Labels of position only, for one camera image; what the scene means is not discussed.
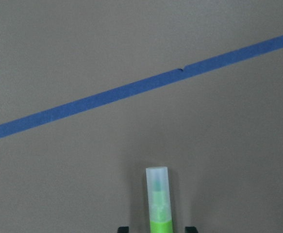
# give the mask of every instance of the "translucent tube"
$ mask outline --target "translucent tube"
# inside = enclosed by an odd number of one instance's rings
[[[151,233],[172,233],[167,167],[146,169]]]

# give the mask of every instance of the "gray floor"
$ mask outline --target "gray floor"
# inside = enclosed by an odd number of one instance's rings
[[[0,124],[283,34],[278,1],[0,1]],[[283,49],[0,139],[0,233],[283,233]]]

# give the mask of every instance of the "blue line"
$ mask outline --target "blue line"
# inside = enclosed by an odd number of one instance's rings
[[[0,125],[0,138],[283,48],[283,35]]]

